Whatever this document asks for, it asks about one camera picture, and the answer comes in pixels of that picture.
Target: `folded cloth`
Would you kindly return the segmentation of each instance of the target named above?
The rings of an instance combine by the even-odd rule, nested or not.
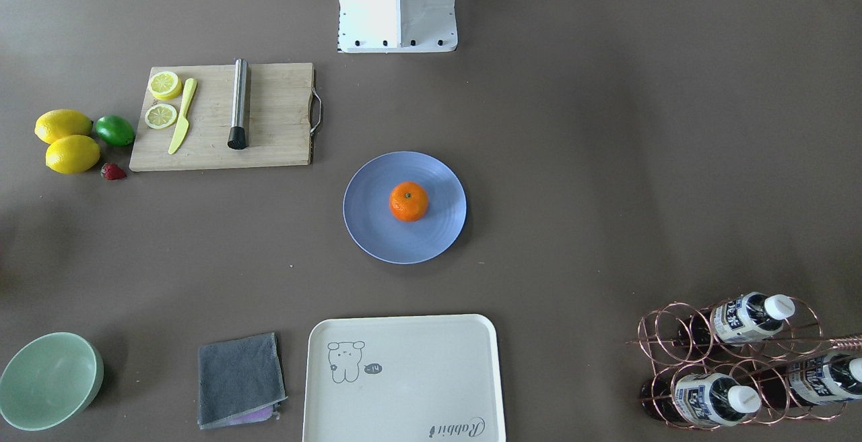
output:
[[[201,346],[197,371],[201,429],[267,420],[287,398],[275,332]]]

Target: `yellow lemon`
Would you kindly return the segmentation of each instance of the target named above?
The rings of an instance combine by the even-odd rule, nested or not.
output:
[[[176,122],[176,108],[171,104],[155,104],[144,114],[144,122],[151,129],[163,129]]]
[[[183,83],[173,71],[160,71],[151,77],[147,88],[155,98],[170,100],[179,97],[179,93],[183,90]]]
[[[45,165],[64,175],[84,172],[99,162],[99,145],[89,135],[68,135],[48,147]]]
[[[68,135],[88,135],[93,122],[77,110],[61,108],[45,113],[36,120],[35,134],[48,144]]]

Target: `wooden cutting board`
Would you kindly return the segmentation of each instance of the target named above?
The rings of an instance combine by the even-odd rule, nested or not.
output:
[[[204,67],[153,67],[173,71],[183,82],[197,79],[197,91],[189,108],[189,131],[175,154],[167,153],[174,126],[150,129],[144,114],[155,104],[176,107],[182,96],[164,102],[147,90],[129,168],[133,171],[186,169],[261,168],[304,166],[311,161],[310,114],[314,86],[311,63],[276,63],[248,66],[248,147],[228,147],[234,106],[234,65]]]

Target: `red strawberry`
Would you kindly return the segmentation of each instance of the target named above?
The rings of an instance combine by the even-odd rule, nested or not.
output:
[[[108,181],[121,180],[125,177],[126,172],[113,162],[107,162],[102,166],[102,178],[105,178]]]

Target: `green bowl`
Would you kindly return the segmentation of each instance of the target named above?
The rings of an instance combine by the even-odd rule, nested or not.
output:
[[[0,377],[0,414],[21,430],[45,430],[81,412],[102,386],[102,357],[87,340],[53,332],[12,357]]]

